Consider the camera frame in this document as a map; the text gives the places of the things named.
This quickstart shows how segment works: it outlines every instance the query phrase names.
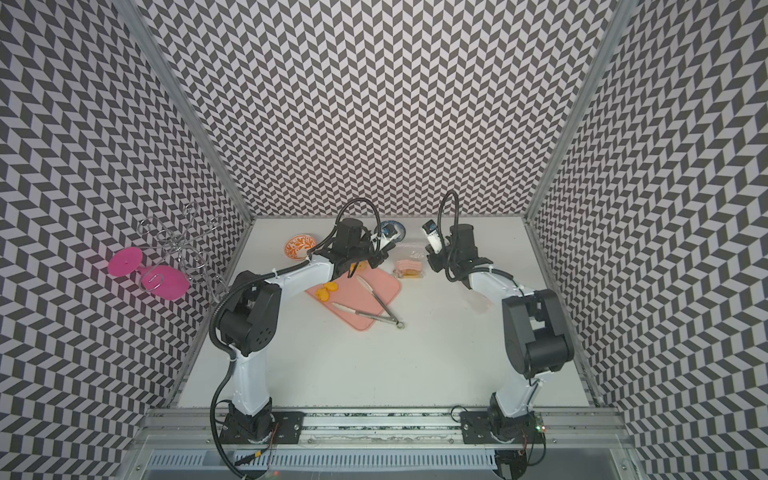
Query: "chevron patterned wall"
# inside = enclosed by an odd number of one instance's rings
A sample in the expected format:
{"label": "chevron patterned wall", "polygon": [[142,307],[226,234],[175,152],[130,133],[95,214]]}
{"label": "chevron patterned wall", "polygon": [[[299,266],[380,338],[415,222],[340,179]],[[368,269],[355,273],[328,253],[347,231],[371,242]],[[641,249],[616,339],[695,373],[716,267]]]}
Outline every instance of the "chevron patterned wall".
{"label": "chevron patterned wall", "polygon": [[767,18],[642,1],[535,219],[655,478],[768,478]]}
{"label": "chevron patterned wall", "polygon": [[3,0],[0,35],[0,478],[103,478],[207,308],[107,260],[194,198],[221,271],[243,221],[108,0]]}
{"label": "chevron patterned wall", "polygon": [[255,214],[519,214],[616,0],[137,3]]}

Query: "pink cutting board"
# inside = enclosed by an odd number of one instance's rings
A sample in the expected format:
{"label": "pink cutting board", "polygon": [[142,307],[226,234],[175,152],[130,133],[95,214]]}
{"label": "pink cutting board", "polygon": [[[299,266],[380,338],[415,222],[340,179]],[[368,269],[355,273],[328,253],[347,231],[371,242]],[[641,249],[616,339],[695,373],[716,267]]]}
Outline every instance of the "pink cutting board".
{"label": "pink cutting board", "polygon": [[336,302],[361,312],[374,313],[376,315],[383,314],[386,316],[379,302],[357,281],[357,276],[364,278],[373,288],[373,291],[376,292],[376,295],[387,305],[400,293],[400,281],[378,268],[366,268],[362,272],[355,273],[352,278],[347,278],[346,273],[337,278],[334,281],[339,284],[339,289],[336,292],[329,292],[331,298],[327,302],[320,302],[315,296],[315,292],[323,288],[323,285],[313,286],[306,293],[328,310],[334,312],[336,316],[347,322],[353,329],[364,332],[371,328],[371,325],[376,320],[355,315],[354,313],[342,312],[331,305],[331,302]]}

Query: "red wire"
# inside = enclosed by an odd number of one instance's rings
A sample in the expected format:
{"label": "red wire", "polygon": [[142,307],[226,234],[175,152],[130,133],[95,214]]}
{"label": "red wire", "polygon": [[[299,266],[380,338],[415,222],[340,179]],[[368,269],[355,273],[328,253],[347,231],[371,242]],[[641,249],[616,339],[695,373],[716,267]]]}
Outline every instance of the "red wire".
{"label": "red wire", "polygon": [[267,450],[270,451],[270,456],[266,457],[266,469],[270,469],[270,462],[272,461],[272,441],[275,439],[275,434],[277,433],[277,427],[280,426],[280,423],[275,424],[275,429],[272,431],[272,436],[270,437],[270,444],[266,447]]}

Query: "mounting plate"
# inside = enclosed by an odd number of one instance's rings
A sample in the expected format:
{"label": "mounting plate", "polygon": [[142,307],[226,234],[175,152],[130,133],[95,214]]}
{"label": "mounting plate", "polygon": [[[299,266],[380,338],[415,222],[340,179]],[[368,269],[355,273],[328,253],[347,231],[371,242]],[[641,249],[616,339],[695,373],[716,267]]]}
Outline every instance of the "mounting plate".
{"label": "mounting plate", "polygon": [[[275,422],[279,423],[275,433],[274,445],[296,445],[299,443],[301,428],[304,423],[304,412],[272,412]],[[226,429],[221,429],[219,438],[222,445],[252,445],[247,436],[240,431],[240,427],[234,422],[224,419]]]}

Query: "tongs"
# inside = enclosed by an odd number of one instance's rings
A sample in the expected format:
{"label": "tongs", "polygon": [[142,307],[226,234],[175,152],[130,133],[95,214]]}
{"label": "tongs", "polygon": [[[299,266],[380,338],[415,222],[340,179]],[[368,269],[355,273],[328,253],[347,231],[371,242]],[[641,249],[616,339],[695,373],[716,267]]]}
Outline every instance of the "tongs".
{"label": "tongs", "polygon": [[354,313],[355,315],[364,316],[365,318],[370,318],[370,319],[378,320],[378,321],[384,322],[384,323],[390,323],[390,324],[396,326],[400,330],[402,330],[402,329],[404,329],[406,327],[406,325],[403,322],[401,322],[400,319],[397,318],[397,316],[394,313],[392,313],[392,311],[389,309],[389,307],[386,305],[386,303],[384,303],[384,301],[378,295],[376,295],[376,292],[373,291],[373,287],[370,286],[370,284],[368,282],[366,282],[361,276],[357,277],[357,281],[360,282],[360,284],[366,290],[368,290],[371,293],[371,295],[373,295],[373,298],[375,298],[376,301],[379,302],[379,305],[382,306],[384,311],[387,312],[387,315],[389,315],[389,316],[381,316],[381,315],[376,315],[375,313],[363,312],[363,311],[360,311],[360,310],[355,310],[353,308],[349,308],[348,306],[341,305],[340,303],[332,303],[332,305],[334,307],[336,307],[339,310],[342,310],[343,312]]}

